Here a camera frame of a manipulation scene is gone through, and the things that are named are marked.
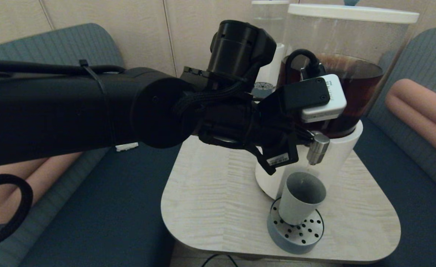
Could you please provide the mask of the small round perforated drip tray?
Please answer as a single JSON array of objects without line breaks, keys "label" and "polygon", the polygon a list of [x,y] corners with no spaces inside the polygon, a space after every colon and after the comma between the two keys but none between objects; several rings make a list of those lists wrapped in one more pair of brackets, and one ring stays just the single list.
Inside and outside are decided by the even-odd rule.
[{"label": "small round perforated drip tray", "polygon": [[264,99],[273,93],[275,86],[267,82],[256,82],[251,93],[255,98]]}]

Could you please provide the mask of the large round perforated drip tray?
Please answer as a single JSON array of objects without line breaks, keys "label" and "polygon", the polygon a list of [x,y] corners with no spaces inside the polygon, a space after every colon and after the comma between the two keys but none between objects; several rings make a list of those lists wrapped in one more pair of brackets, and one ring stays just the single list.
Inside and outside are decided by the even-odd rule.
[{"label": "large round perforated drip tray", "polygon": [[300,225],[292,226],[279,215],[281,198],[273,201],[267,216],[267,231],[272,241],[282,250],[291,254],[305,254],[313,250],[322,239],[325,224],[316,209]]}]

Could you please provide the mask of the white napkin stack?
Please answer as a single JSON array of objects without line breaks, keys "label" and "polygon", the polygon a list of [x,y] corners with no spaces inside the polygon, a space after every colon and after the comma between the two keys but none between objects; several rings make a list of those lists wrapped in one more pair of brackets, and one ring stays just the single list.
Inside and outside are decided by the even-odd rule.
[{"label": "white napkin stack", "polygon": [[120,145],[116,145],[116,151],[117,152],[123,152],[123,151],[128,151],[131,149],[134,149],[136,147],[139,146],[138,142],[134,142],[134,143],[129,143],[129,144],[120,144]]}]

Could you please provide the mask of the dark blue sofa seat cushion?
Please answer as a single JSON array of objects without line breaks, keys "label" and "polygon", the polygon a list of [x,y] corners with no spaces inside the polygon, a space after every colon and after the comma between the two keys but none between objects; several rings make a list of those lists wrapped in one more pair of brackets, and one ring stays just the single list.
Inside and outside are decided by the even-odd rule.
[{"label": "dark blue sofa seat cushion", "polygon": [[20,267],[169,267],[161,198],[180,148],[108,151]]},{"label": "dark blue sofa seat cushion", "polygon": [[361,120],[355,153],[394,206],[401,237],[386,258],[343,267],[436,267],[436,183],[377,125]]}]

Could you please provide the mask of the large white dispenser lid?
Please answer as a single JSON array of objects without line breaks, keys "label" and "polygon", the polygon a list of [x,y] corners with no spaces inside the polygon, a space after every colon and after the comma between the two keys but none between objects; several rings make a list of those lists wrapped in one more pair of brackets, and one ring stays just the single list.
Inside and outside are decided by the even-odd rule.
[{"label": "large white dispenser lid", "polygon": [[414,24],[420,16],[419,13],[410,11],[328,4],[291,4],[288,13],[305,17],[394,24]]}]

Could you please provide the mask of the grey-blue plastic cup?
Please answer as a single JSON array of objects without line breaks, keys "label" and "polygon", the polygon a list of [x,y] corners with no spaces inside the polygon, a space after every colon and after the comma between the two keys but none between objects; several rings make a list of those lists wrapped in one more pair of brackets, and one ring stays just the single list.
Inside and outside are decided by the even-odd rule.
[{"label": "grey-blue plastic cup", "polygon": [[320,179],[306,172],[294,172],[285,181],[279,216],[289,225],[300,225],[323,203],[326,195],[326,187]]}]

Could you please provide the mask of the pink cylindrical sofa bolster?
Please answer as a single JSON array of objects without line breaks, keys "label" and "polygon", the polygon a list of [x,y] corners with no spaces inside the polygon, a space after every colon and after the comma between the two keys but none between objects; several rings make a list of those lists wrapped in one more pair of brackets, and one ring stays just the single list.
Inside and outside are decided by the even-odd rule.
[{"label": "pink cylindrical sofa bolster", "polygon": [[[32,205],[35,205],[81,155],[82,152],[78,152],[1,165],[0,174],[10,174],[25,180],[32,188]],[[0,224],[7,223],[14,216],[20,201],[21,191],[17,186],[0,185]]]},{"label": "pink cylindrical sofa bolster", "polygon": [[386,108],[436,149],[436,93],[403,78],[384,98]]}]

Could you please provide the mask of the small water beverage dispenser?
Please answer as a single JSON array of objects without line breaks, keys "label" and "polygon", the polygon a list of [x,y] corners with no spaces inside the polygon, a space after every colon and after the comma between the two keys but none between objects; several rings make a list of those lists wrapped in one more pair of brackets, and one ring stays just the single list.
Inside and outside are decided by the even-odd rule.
[{"label": "small water beverage dispenser", "polygon": [[263,28],[276,42],[272,62],[260,68],[256,82],[271,83],[276,87],[279,69],[284,57],[283,36],[289,4],[252,5],[253,25]]}]

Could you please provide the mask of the large tea beverage dispenser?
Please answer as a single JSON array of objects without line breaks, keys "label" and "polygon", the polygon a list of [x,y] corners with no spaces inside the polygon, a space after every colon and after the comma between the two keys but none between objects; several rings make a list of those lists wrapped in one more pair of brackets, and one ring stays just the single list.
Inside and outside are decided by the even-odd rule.
[{"label": "large tea beverage dispenser", "polygon": [[342,85],[347,106],[335,119],[304,123],[297,115],[298,125],[318,131],[330,138],[330,145],[317,165],[309,165],[306,159],[308,147],[297,147],[299,161],[277,168],[268,175],[260,165],[255,167],[255,179],[260,188],[272,199],[281,196],[285,180],[296,171],[305,171],[318,177],[328,189],[338,175],[343,163],[352,152],[363,132],[360,121],[367,110],[381,79],[392,63],[396,51],[411,24],[335,20],[321,17],[305,17],[288,13],[278,85],[301,80],[301,71],[308,64],[304,56],[292,61],[291,71],[285,72],[285,62],[296,49],[313,52],[325,66],[327,74],[335,74]]}]

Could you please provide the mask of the large steel dispenser tap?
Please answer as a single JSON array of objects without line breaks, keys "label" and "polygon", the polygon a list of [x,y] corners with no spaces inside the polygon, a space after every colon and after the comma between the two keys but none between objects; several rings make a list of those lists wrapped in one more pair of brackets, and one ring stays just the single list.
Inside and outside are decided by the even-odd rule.
[{"label": "large steel dispenser tap", "polygon": [[323,161],[323,158],[328,150],[331,139],[320,132],[316,132],[313,141],[308,146],[306,159],[309,165],[317,165]]}]

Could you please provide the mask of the ribbed grey-blue sofa backrest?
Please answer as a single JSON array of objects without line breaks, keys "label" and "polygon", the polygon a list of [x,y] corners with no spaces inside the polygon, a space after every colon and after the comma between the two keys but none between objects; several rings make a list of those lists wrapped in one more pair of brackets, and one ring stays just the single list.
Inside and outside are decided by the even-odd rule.
[{"label": "ribbed grey-blue sofa backrest", "polygon": [[436,93],[436,28],[425,30],[408,43],[368,115],[368,119],[436,183],[436,149],[393,115],[384,103],[391,86],[403,78],[408,78]]},{"label": "ribbed grey-blue sofa backrest", "polygon": [[[0,44],[0,60],[77,65],[124,66],[113,38],[100,25],[82,24]],[[0,243],[0,267],[66,267],[73,264],[62,243],[72,223],[64,221],[62,208],[94,172],[109,148],[83,153],[30,211],[11,237]]]}]

